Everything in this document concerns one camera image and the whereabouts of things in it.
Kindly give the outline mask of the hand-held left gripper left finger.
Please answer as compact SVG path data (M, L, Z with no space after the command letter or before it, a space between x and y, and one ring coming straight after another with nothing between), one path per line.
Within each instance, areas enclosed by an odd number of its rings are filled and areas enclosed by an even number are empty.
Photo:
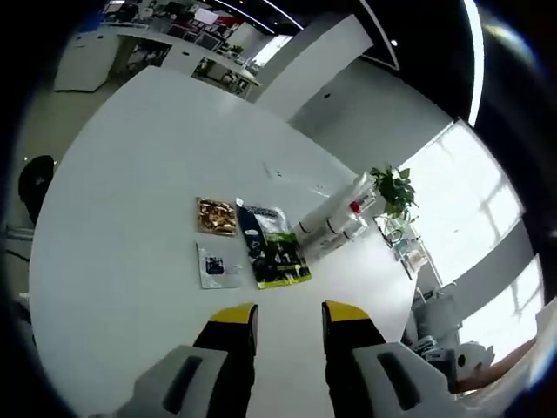
M191 346L173 348L104 417L245 417L255 382L258 306L211 316Z

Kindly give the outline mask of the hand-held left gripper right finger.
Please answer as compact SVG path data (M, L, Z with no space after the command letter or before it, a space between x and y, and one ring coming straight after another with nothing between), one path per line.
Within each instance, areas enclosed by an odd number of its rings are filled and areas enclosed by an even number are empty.
M446 377L359 307L322 303L325 380L336 417L458 417Z

